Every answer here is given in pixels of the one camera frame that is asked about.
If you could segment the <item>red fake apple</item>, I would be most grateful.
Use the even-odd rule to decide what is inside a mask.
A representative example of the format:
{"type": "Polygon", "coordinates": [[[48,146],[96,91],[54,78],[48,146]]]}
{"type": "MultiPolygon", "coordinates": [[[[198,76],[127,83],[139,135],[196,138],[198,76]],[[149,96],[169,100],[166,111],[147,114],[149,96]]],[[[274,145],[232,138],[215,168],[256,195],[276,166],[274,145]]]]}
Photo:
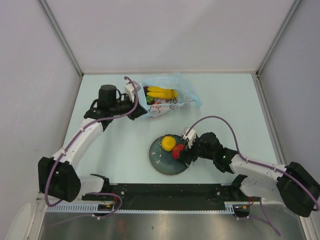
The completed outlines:
{"type": "Polygon", "coordinates": [[[180,153],[185,149],[184,144],[177,144],[171,151],[173,159],[177,160],[180,158],[180,153]]]}

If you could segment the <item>yellow fake lemon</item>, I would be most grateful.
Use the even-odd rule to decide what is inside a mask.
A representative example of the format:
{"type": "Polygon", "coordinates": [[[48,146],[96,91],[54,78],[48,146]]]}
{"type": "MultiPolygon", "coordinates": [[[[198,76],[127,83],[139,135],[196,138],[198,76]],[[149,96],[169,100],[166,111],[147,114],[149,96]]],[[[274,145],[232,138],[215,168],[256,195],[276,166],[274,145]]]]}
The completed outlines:
{"type": "Polygon", "coordinates": [[[163,150],[170,152],[177,145],[177,141],[173,136],[166,135],[161,140],[161,147],[163,150]]]}

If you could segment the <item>yellow fake banana bunch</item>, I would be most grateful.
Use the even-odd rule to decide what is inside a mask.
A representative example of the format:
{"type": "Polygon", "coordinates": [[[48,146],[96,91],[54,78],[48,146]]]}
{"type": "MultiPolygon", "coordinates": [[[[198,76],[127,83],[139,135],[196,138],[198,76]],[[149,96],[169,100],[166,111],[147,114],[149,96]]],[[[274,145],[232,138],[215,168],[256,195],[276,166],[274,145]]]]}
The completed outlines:
{"type": "Polygon", "coordinates": [[[147,96],[158,99],[171,100],[178,96],[178,92],[174,89],[161,88],[157,86],[149,86],[147,88],[147,96]]]}

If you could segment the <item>light blue plastic bag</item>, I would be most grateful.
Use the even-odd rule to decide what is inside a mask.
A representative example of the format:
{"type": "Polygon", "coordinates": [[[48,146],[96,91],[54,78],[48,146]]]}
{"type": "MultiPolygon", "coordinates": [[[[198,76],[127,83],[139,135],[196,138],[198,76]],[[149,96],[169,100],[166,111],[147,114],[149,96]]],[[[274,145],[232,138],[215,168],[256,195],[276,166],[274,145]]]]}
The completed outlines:
{"type": "Polygon", "coordinates": [[[154,75],[139,81],[138,84],[141,87],[138,91],[138,101],[146,111],[144,118],[157,118],[186,105],[199,108],[203,104],[191,82],[181,73],[154,75]],[[148,87],[174,89],[178,96],[173,99],[154,98],[154,104],[148,105],[146,101],[148,87]]]}

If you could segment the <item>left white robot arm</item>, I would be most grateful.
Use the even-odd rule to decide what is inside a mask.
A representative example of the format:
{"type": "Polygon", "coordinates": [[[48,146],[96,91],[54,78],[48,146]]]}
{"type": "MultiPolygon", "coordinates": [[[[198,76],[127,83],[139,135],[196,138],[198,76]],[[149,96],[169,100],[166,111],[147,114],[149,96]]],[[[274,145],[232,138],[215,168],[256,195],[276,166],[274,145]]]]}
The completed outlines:
{"type": "Polygon", "coordinates": [[[44,194],[49,207],[49,197],[59,202],[72,202],[77,197],[93,194],[100,200],[110,196],[109,179],[99,174],[78,176],[76,169],[91,144],[115,119],[128,117],[131,120],[145,115],[139,104],[140,86],[125,78],[124,93],[111,84],[102,85],[98,98],[83,116],[83,121],[72,139],[52,157],[42,157],[38,162],[39,191],[44,194]]]}

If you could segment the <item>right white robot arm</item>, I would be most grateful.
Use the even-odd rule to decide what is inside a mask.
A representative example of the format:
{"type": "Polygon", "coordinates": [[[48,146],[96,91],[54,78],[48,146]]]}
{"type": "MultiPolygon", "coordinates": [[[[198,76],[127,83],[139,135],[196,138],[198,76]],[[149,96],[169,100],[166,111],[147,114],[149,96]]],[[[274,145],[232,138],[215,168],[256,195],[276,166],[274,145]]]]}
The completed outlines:
{"type": "Polygon", "coordinates": [[[220,172],[235,175],[230,188],[235,200],[247,196],[272,200],[305,218],[320,210],[320,185],[301,164],[268,164],[243,156],[237,149],[224,147],[213,132],[197,136],[186,128],[182,139],[186,146],[178,158],[181,162],[190,165],[199,158],[207,159],[220,172]]]}

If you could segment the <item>dark fake fruit green top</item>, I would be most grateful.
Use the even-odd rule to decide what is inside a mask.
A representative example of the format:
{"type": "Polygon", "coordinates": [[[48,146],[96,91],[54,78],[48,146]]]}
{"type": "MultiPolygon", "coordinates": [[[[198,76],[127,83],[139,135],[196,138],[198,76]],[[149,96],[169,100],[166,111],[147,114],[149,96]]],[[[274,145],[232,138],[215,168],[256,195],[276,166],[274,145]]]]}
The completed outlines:
{"type": "Polygon", "coordinates": [[[154,100],[153,97],[146,96],[146,103],[147,103],[148,105],[152,105],[152,104],[155,103],[155,100],[154,100]]]}

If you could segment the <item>dark blue ceramic plate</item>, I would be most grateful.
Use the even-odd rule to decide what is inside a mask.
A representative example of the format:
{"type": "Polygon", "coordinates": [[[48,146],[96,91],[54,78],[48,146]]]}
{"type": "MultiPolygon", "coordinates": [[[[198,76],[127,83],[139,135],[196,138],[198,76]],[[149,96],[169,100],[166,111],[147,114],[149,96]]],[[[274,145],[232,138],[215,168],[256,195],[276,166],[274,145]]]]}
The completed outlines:
{"type": "Polygon", "coordinates": [[[183,144],[184,140],[176,134],[165,134],[158,137],[149,147],[148,158],[151,165],[159,173],[173,176],[178,175],[189,168],[187,163],[182,163],[178,159],[174,159],[171,151],[166,151],[162,148],[162,139],[164,137],[173,137],[176,144],[183,144]]]}

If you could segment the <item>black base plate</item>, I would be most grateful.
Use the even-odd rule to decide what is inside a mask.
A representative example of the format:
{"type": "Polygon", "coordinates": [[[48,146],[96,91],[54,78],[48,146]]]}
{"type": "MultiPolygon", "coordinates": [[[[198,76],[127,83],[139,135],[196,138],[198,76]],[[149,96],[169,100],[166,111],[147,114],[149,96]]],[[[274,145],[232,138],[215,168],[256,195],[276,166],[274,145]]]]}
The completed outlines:
{"type": "Polygon", "coordinates": [[[122,199],[121,210],[129,211],[213,211],[223,210],[226,202],[258,202],[239,188],[225,184],[146,184],[118,183],[102,189],[122,199]]]}

